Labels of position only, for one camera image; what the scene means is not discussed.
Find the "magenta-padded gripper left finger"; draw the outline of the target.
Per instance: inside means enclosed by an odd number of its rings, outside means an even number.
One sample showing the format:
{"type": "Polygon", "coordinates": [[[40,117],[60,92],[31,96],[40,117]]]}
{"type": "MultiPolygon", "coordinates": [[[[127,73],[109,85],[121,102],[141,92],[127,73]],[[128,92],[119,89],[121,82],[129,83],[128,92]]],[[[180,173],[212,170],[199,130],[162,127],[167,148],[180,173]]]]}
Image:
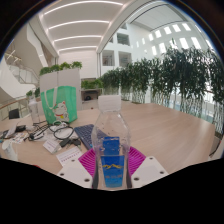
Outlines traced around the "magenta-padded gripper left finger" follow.
{"type": "Polygon", "coordinates": [[[58,176],[84,188],[91,188],[95,174],[95,152],[90,149],[82,153],[79,148],[71,148],[57,155],[62,165],[58,176]]]}

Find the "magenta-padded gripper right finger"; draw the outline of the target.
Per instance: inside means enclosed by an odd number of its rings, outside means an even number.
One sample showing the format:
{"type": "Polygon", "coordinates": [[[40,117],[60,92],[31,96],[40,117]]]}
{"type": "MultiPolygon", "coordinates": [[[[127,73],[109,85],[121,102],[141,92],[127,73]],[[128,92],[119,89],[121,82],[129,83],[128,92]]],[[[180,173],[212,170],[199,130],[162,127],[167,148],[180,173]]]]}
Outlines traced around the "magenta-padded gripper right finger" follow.
{"type": "Polygon", "coordinates": [[[168,175],[154,156],[146,157],[134,147],[130,148],[127,187],[140,188],[168,175]]]}

